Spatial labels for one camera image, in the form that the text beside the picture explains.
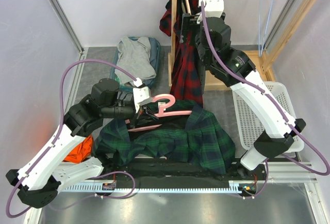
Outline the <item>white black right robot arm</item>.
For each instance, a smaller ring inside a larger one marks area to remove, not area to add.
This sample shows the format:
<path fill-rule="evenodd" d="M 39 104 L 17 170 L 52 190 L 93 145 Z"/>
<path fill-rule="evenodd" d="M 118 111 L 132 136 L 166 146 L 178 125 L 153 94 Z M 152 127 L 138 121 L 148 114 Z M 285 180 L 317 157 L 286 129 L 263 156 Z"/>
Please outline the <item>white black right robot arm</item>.
<path fill-rule="evenodd" d="M 206 24 L 201 19 L 201 14 L 183 14 L 180 42 L 194 46 L 205 70 L 240 96 L 264 126 L 236 166 L 237 176 L 246 180 L 265 160 L 289 152 L 306 123 L 280 106 L 249 56 L 231 47 L 231 28 L 224 22 L 224 13 L 219 18 L 207 18 Z"/>

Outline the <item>green plaid garment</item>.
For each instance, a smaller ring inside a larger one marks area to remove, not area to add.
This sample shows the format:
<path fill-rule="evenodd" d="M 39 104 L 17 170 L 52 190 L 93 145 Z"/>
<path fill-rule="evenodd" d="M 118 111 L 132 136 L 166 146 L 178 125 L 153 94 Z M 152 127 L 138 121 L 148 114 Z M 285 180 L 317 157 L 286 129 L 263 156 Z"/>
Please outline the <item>green plaid garment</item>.
<path fill-rule="evenodd" d="M 115 165 L 124 166 L 137 155 L 192 163 L 217 174 L 226 174 L 236 147 L 215 115 L 192 100 L 178 100 L 170 111 L 191 114 L 160 118 L 147 131 L 132 132 L 124 120 L 113 119 L 94 141 L 92 155 L 112 154 Z"/>

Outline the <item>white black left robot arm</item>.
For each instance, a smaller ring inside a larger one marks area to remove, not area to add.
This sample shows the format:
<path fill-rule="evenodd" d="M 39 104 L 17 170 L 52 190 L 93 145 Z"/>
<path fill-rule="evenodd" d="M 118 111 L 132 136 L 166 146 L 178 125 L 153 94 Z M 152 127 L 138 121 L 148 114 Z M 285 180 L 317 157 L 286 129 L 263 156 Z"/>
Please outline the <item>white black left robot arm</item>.
<path fill-rule="evenodd" d="M 94 130 L 103 125 L 104 119 L 133 119 L 139 108 L 151 102 L 148 86 L 133 88 L 129 101 L 118 98 L 120 84 L 103 78 L 93 85 L 90 94 L 70 107 L 53 137 L 37 155 L 21 169 L 6 173 L 8 182 L 15 187 L 21 202 L 36 209 L 52 202 L 64 189 L 89 178 L 108 179 L 113 166 L 92 157 L 64 170 L 57 167 L 65 157 Z"/>

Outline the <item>red navy plaid skirt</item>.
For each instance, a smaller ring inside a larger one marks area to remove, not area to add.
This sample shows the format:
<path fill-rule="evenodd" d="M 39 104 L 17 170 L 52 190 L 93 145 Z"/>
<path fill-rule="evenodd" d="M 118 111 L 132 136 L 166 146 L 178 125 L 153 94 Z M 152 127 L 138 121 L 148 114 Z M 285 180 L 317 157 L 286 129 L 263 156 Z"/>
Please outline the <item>red navy plaid skirt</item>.
<path fill-rule="evenodd" d="M 160 19 L 159 29 L 167 36 L 175 33 L 175 57 L 172 70 L 172 86 L 170 94 L 177 100 L 193 100 L 199 106 L 203 106 L 203 90 L 200 77 L 201 62 L 194 46 L 189 43 L 180 43 L 180 31 L 182 24 L 182 7 L 186 7 L 185 0 L 177 0 L 176 19 L 174 29 L 172 26 L 172 0 L 166 4 L 166 12 Z"/>

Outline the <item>thick pink plastic hanger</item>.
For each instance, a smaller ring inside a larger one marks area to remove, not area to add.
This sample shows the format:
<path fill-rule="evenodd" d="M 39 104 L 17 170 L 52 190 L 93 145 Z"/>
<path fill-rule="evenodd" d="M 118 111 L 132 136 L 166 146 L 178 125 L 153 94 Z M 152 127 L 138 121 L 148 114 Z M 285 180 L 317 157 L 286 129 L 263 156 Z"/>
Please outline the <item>thick pink plastic hanger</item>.
<path fill-rule="evenodd" d="M 167 103 L 158 105 L 158 113 L 155 114 L 156 117 L 183 116 L 183 115 L 190 115 L 192 113 L 191 110 L 167 111 L 167 109 L 173 106 L 176 102 L 176 98 L 171 94 L 159 94 L 152 98 L 152 102 L 154 103 L 163 99 L 167 99 L 169 101 Z M 128 131 L 129 132 L 147 131 L 147 130 L 155 129 L 159 126 L 161 126 L 161 124 L 136 127 L 133 129 L 129 129 Z"/>

